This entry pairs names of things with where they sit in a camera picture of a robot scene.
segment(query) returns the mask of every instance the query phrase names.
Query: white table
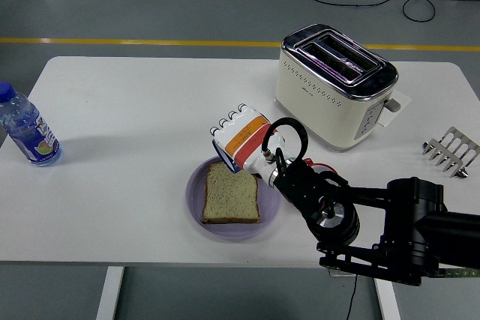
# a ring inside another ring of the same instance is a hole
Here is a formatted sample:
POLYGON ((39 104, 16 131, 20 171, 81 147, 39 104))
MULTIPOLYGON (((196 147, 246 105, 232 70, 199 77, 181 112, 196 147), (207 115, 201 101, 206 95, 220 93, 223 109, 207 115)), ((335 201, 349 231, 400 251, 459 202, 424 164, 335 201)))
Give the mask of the white table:
MULTIPOLYGON (((449 178, 422 156, 422 143, 456 126, 480 142, 480 103, 450 63, 398 62, 396 89, 412 102, 356 147, 336 152, 310 135, 307 157, 357 187, 396 178, 445 185, 450 211, 480 213, 480 160, 470 178, 449 178)), ((218 238, 194 223, 185 201, 192 172, 215 156, 209 129, 240 103, 271 121, 278 61, 59 57, 30 99, 64 153, 36 168, 7 138, 0 148, 0 262, 105 265, 318 266, 316 240, 286 201, 273 223, 245 241, 218 238)), ((280 128, 295 152, 297 136, 280 128)), ((383 212, 357 207, 370 247, 383 212)))

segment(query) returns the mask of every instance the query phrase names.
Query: bread crust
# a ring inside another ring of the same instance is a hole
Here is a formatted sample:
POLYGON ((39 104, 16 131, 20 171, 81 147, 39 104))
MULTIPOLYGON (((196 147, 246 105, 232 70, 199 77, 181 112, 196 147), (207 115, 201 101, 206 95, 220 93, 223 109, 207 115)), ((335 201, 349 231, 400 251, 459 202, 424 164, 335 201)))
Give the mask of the bread crust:
POLYGON ((207 201, 209 198, 209 176, 211 176, 211 173, 214 171, 214 167, 218 166, 216 164, 221 164, 224 166, 222 162, 219 163, 212 163, 208 167, 207 171, 207 176, 205 179, 205 202, 203 205, 203 211, 202 211, 202 223, 204 224, 232 224, 232 223, 243 223, 243 224, 254 224, 254 223, 259 223, 261 221, 261 216, 260 216, 260 210, 258 207, 258 183, 257 180, 255 180, 255 207, 256 207, 256 217, 255 218, 241 218, 241 217, 215 217, 211 218, 206 215, 206 209, 207 209, 207 201))

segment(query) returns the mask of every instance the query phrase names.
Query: toaster vent holes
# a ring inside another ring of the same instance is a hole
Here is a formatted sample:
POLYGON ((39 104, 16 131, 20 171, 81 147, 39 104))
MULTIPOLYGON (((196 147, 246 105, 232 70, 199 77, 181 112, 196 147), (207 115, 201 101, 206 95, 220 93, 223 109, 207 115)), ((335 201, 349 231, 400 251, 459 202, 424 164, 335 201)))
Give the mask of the toaster vent holes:
POLYGON ((342 106, 342 103, 340 101, 336 100, 334 97, 327 94, 323 90, 320 90, 315 84, 311 82, 311 80, 308 80, 306 76, 303 76, 301 73, 299 73, 297 69, 290 66, 290 64, 288 64, 286 61, 283 62, 283 65, 287 68, 287 70, 291 71, 292 74, 295 74, 295 77, 302 80, 305 85, 308 85, 309 88, 311 88, 313 91, 316 91, 318 95, 322 95, 322 97, 324 97, 326 100, 331 101, 333 105, 336 105, 338 107, 342 106))

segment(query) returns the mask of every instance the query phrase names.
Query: water bottle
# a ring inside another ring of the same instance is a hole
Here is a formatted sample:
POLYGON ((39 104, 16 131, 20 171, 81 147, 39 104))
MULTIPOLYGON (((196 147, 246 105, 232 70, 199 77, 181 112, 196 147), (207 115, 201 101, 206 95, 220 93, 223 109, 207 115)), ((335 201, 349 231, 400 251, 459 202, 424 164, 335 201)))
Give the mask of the water bottle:
POLYGON ((30 163, 48 166, 60 158, 62 147, 37 107, 9 82, 0 82, 0 124, 30 163))

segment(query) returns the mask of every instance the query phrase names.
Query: yellow floor line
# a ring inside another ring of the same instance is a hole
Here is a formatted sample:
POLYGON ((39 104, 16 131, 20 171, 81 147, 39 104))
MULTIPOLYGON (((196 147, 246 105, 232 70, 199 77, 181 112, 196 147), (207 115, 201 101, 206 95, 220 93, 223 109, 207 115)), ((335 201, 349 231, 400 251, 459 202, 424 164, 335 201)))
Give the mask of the yellow floor line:
MULTIPOLYGON (((226 40, 146 40, 146 39, 80 39, 51 37, 0 37, 0 43, 17 44, 103 44, 103 45, 155 45, 155 46, 246 46, 278 48, 277 41, 226 40)), ((364 44, 369 49, 423 50, 434 52, 480 52, 480 46, 442 46, 409 44, 364 44)))

